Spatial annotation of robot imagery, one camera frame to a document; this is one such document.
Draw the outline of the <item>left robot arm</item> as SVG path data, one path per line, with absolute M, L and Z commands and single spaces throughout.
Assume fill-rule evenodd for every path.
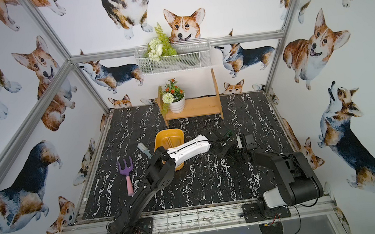
M 224 158 L 235 142 L 232 130 L 220 128 L 204 131 L 177 147 L 158 148 L 149 160 L 134 196 L 125 207 L 116 211 L 113 221 L 107 226 L 107 234 L 136 234 L 143 210 L 157 192 L 169 186 L 181 163 L 207 152 Z

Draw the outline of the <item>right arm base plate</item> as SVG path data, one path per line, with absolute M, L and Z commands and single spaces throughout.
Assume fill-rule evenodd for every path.
M 264 204 L 252 203 L 242 205 L 241 218 L 247 223 L 255 223 L 259 221 L 274 220 L 278 218 L 289 218 L 291 212 L 288 207 L 279 206 L 276 208 L 268 208 Z

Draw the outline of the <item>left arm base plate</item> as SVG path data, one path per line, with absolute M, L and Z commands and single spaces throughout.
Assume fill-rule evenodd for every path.
M 115 222 L 107 224 L 107 234 L 153 234 L 153 218 L 144 217 L 136 224 L 118 227 Z

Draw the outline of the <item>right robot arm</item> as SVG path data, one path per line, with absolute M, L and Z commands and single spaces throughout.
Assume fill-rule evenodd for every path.
M 323 187 L 308 160 L 300 152 L 278 153 L 255 142 L 252 134 L 240 134 L 229 142 L 229 156 L 272 171 L 276 186 L 263 193 L 254 212 L 270 212 L 285 206 L 303 205 L 323 196 Z

